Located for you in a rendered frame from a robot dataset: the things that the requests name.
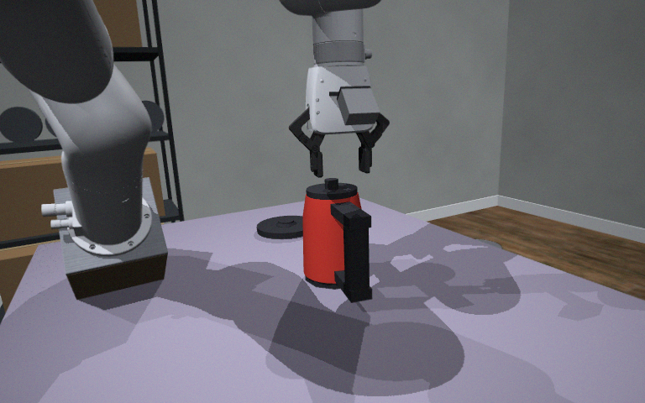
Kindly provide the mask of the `dark grey round disk with center stud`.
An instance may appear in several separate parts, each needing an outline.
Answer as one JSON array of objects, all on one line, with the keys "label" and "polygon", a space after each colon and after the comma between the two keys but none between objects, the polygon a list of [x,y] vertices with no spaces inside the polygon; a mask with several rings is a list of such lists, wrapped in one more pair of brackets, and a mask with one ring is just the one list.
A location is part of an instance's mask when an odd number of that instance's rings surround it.
[{"label": "dark grey round disk with center stud", "polygon": [[257,233],[265,238],[287,239],[303,236],[302,216],[280,216],[257,224]]}]

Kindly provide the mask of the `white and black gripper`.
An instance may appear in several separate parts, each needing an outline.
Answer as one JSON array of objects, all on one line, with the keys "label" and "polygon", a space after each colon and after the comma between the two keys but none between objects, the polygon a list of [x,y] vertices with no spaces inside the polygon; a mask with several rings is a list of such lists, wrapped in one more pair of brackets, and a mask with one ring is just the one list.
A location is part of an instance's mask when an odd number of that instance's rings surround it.
[{"label": "white and black gripper", "polygon": [[[370,86],[372,89],[368,66],[364,66],[364,62],[344,61],[319,63],[309,68],[306,111],[289,126],[290,131],[310,150],[311,172],[318,178],[323,177],[323,153],[319,147],[325,134],[356,133],[361,142],[359,170],[370,173],[372,148],[390,124],[380,113],[371,133],[369,130],[374,124],[344,125],[337,97],[329,96],[329,92],[339,92],[341,86]],[[312,132],[311,138],[302,132],[304,124]]]}]

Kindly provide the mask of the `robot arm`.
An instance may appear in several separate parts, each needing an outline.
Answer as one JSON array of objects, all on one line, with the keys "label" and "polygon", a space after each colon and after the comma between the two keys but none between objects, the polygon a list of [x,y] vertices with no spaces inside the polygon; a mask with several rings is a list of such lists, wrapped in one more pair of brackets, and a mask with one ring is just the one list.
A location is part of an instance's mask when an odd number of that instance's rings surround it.
[{"label": "robot arm", "polygon": [[[381,0],[279,1],[294,14],[312,16],[314,65],[372,57],[363,44],[361,8]],[[136,249],[152,224],[143,198],[152,125],[113,63],[93,0],[0,0],[0,62],[27,87],[64,152],[71,201],[42,204],[43,217],[67,216],[51,220],[51,229],[67,228],[89,254]],[[344,125],[375,124],[380,114],[370,86],[341,86],[329,96],[337,97]]]}]

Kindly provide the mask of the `red kettle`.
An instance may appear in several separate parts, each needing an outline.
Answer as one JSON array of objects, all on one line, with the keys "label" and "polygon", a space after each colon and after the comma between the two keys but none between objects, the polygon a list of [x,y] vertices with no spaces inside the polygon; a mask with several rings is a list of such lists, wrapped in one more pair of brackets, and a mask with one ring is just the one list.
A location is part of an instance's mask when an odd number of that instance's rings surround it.
[{"label": "red kettle", "polygon": [[302,221],[306,281],[341,289],[351,303],[371,300],[371,215],[361,208],[358,187],[338,178],[309,186]]}]

